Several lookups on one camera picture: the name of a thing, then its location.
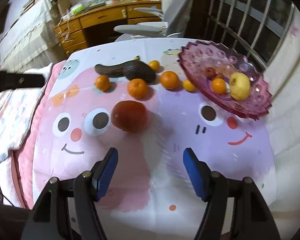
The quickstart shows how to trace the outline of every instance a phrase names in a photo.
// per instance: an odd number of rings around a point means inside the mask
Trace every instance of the cartoon nose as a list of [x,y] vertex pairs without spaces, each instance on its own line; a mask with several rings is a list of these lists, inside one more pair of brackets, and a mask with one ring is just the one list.
[[72,141],[77,142],[81,139],[82,131],[79,128],[73,129],[73,131],[70,134],[70,138]]
[[238,127],[237,120],[232,116],[227,118],[227,124],[231,129],[236,129]]

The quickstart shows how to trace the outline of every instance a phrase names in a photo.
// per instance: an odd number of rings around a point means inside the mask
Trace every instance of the yellow apple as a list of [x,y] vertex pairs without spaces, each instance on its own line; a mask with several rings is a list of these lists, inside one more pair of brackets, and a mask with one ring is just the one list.
[[250,95],[250,80],[243,73],[233,73],[229,85],[230,95],[236,100],[245,100]]

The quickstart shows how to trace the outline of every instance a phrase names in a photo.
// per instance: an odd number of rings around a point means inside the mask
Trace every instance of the cartoon mouth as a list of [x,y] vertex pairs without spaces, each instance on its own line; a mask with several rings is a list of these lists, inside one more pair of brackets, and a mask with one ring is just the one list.
[[77,154],[77,155],[80,155],[80,154],[84,154],[84,152],[73,152],[73,151],[69,151],[67,148],[66,148],[67,144],[64,145],[64,147],[61,149],[61,151],[65,150],[67,153],[70,153],[70,154]]
[[229,145],[239,145],[239,144],[242,144],[243,142],[245,142],[246,139],[248,138],[252,138],[252,135],[248,134],[246,132],[246,136],[241,140],[241,141],[238,141],[238,142],[228,142]]

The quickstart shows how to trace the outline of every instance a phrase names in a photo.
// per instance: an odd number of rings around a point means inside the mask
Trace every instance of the wooden desk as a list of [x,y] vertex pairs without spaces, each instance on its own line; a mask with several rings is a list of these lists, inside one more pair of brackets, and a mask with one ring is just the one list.
[[[60,26],[55,26],[55,32],[69,57],[75,51],[110,42],[109,36],[115,33],[113,28],[117,25],[161,21],[152,14],[134,10],[136,7],[152,6],[161,9],[161,2],[135,0],[104,5],[72,17],[68,24],[67,21],[61,22]],[[59,33],[66,32],[68,25],[70,35],[65,41]]]

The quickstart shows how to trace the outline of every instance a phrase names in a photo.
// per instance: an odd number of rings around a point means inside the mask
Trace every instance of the fruit bowl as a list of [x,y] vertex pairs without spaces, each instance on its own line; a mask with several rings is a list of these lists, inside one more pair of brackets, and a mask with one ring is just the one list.
[[[182,47],[178,62],[192,84],[224,110],[241,118],[252,119],[269,113],[271,94],[268,91],[268,83],[263,80],[263,75],[256,71],[253,63],[234,49],[228,49],[223,44],[215,44],[213,41],[189,42],[186,47]],[[228,93],[216,94],[210,88],[211,79],[204,73],[206,67],[213,67],[216,73],[222,73],[227,83],[232,73],[241,72],[247,75],[251,83],[249,97],[239,101]]]

